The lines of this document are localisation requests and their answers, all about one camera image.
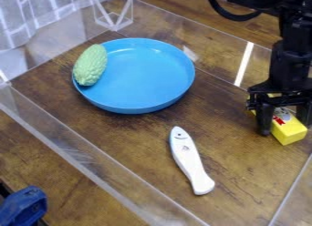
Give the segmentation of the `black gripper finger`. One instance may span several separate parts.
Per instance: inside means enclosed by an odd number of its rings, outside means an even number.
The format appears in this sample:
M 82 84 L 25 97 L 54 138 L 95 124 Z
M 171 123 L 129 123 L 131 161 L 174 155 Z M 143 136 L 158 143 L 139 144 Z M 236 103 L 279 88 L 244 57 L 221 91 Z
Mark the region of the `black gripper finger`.
M 256 121 L 258 132 L 262 136 L 268 136 L 272 128 L 272 118 L 273 118 L 273 106 L 261 103 L 256 107 Z
M 308 128 L 312 126 L 312 101 L 296 107 L 296 117 Z

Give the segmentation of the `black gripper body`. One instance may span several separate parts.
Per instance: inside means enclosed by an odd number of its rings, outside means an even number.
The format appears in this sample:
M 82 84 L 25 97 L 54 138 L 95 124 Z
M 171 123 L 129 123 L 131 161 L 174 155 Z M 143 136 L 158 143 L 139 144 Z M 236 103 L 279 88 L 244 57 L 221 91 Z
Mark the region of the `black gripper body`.
M 254 110 L 262 103 L 273 107 L 300 106 L 312 101 L 312 78 L 293 88 L 281 89 L 271 80 L 248 88 L 246 108 Z

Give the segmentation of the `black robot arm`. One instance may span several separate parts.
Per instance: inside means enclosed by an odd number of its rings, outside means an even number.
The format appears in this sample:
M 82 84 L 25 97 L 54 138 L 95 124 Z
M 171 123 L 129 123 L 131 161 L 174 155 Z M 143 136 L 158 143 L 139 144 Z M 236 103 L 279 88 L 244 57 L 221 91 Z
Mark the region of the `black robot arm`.
M 296 106 L 296 118 L 312 125 L 312 0 L 242 0 L 244 5 L 260 12 L 279 13 L 281 39 L 271 54 L 266 81 L 248 88 L 248 109 L 256 110 L 260 133 L 272 130 L 276 108 Z

